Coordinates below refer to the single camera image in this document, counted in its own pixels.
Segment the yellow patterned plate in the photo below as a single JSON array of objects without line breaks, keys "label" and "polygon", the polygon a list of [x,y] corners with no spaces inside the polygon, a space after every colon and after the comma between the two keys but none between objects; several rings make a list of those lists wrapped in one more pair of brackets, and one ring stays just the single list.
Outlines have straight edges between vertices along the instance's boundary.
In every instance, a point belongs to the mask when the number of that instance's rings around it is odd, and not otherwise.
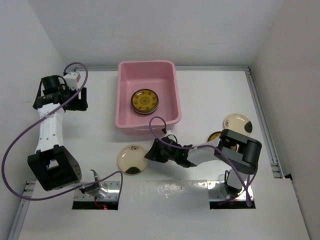
[{"label": "yellow patterned plate", "polygon": [[159,102],[157,93],[147,88],[134,92],[130,100],[132,109],[141,115],[149,115],[155,112],[159,106]]},{"label": "yellow patterned plate", "polygon": [[207,138],[207,142],[219,141],[221,135],[222,135],[222,131],[213,132],[213,133]]}]

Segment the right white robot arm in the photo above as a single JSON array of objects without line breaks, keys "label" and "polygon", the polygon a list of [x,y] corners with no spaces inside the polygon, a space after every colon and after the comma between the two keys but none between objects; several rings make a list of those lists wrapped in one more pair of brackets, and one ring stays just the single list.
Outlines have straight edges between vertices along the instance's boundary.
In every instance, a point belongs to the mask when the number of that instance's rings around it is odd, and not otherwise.
[{"label": "right white robot arm", "polygon": [[159,163],[173,161],[184,168],[220,160],[231,167],[225,173],[224,188],[233,200],[242,190],[249,194],[253,181],[250,176],[254,177],[258,171],[261,150],[261,142],[230,129],[223,130],[214,140],[185,146],[171,139],[167,132],[163,138],[155,138],[144,157]]}]

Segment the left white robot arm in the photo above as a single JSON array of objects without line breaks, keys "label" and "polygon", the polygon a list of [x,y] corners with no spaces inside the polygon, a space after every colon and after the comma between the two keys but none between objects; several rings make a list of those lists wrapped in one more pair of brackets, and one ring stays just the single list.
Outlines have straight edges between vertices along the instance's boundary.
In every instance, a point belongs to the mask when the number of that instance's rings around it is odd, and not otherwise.
[{"label": "left white robot arm", "polygon": [[42,122],[35,153],[27,163],[45,191],[57,190],[82,179],[79,163],[64,146],[66,111],[86,111],[87,89],[78,91],[78,72],[43,77],[33,104]]}]

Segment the cream plate with black spot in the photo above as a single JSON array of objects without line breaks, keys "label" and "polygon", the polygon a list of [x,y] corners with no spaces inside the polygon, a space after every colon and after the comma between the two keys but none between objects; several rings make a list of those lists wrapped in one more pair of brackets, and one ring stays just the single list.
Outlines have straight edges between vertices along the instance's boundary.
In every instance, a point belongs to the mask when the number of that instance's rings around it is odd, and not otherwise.
[{"label": "cream plate with black spot", "polygon": [[147,151],[137,144],[130,144],[124,147],[117,156],[119,169],[127,175],[137,175],[143,172],[148,166],[145,158]]}]

